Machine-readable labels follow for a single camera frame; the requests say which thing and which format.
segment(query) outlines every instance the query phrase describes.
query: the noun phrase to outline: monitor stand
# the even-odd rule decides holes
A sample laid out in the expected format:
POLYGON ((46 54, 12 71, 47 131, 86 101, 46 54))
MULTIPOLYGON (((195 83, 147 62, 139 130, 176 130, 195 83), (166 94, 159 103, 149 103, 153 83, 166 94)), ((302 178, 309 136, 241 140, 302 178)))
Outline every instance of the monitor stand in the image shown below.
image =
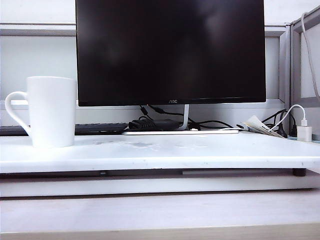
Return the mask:
POLYGON ((184 105, 183 124, 175 131, 125 131, 122 135, 197 135, 197 134, 237 134, 238 130, 187 130, 189 104, 184 105))

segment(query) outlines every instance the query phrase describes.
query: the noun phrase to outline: keyboard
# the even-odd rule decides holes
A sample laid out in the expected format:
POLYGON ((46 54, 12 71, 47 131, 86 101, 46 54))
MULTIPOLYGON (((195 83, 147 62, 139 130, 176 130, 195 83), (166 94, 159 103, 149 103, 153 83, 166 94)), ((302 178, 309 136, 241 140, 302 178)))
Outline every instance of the keyboard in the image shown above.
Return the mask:
MULTIPOLYGON (((124 122, 76 124, 75 135, 121 134, 127 126, 124 122)), ((0 126, 0 136, 27 136, 27 133, 21 126, 0 126)))

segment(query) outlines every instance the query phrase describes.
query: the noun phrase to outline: white mug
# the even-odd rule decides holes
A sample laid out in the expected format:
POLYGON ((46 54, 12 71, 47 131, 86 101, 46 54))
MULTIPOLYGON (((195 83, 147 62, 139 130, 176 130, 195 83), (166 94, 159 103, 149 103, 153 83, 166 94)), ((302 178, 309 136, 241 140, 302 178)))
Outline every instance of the white mug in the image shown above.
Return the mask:
POLYGON ((56 76, 30 76, 27 92, 14 91, 5 98, 5 109, 31 137, 36 148, 59 148, 74 144, 77 82, 56 76), (29 106, 30 127, 12 110, 11 100, 24 97, 29 106))

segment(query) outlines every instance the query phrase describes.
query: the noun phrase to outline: computer monitor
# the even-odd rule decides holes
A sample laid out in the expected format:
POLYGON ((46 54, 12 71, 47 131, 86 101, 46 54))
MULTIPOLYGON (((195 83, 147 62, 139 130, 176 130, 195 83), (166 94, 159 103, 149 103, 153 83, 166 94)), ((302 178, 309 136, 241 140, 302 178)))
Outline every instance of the computer monitor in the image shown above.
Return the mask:
POLYGON ((264 102, 264 0, 76 0, 79 106, 264 102))

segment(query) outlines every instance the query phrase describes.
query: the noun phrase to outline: white cable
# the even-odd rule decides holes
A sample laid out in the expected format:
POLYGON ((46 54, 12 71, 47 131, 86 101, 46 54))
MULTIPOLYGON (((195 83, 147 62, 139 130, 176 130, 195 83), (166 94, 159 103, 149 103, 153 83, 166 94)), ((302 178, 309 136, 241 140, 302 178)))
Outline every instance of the white cable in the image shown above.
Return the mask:
POLYGON ((240 127, 226 127, 226 128, 218 129, 218 131, 221 131, 221 130, 243 130, 243 131, 245 131, 245 129, 240 128, 240 127))
POLYGON ((299 107, 299 108, 302 109, 302 111, 303 111, 303 119, 302 119, 302 121, 301 121, 301 125, 302 125, 302 126, 307 126, 308 124, 307 124, 307 120, 306 120, 306 111, 305 111, 305 109, 304 109, 301 105, 295 104, 295 105, 293 105, 292 107, 289 108, 289 110, 288 110, 288 112, 286 113, 286 115, 284 115, 284 117, 283 117, 276 125, 274 125, 274 126, 271 128, 271 130, 273 130, 276 126, 278 126, 280 123, 282 123, 283 120, 285 120, 285 118, 289 115, 291 109, 293 109, 294 107, 299 107))
POLYGON ((309 65, 310 65, 310 69, 311 69, 312 82, 313 82, 313 90, 314 90, 316 99, 318 99, 318 101, 320 102, 320 96, 319 96, 318 88, 317 88, 316 75, 315 75, 314 65, 313 65, 312 57, 311 57, 310 42, 309 42, 309 39, 308 39, 308 36, 307 36, 307 33, 306 33, 306 29, 305 29, 304 18, 305 18, 306 14, 308 14, 308 13, 305 12, 301 16, 301 26, 302 26, 304 39, 305 39, 306 49, 307 49, 307 52, 308 52, 309 65))

